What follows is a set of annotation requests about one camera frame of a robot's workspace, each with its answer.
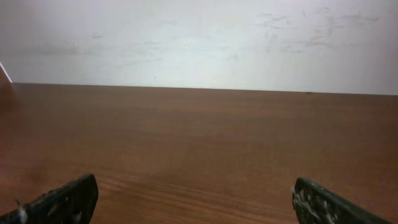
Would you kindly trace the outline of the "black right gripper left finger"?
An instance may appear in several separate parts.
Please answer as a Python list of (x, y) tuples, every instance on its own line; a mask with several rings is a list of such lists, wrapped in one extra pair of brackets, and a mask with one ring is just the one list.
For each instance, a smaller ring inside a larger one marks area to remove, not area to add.
[(99, 192), (96, 178), (86, 174), (29, 203), (1, 215), (1, 224), (89, 224)]

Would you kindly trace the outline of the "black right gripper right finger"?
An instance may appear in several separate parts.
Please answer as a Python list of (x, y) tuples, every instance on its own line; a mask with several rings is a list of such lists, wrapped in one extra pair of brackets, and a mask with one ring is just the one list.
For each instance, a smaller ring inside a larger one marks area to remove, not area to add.
[(292, 189), (292, 205), (300, 224), (391, 224), (303, 177)]

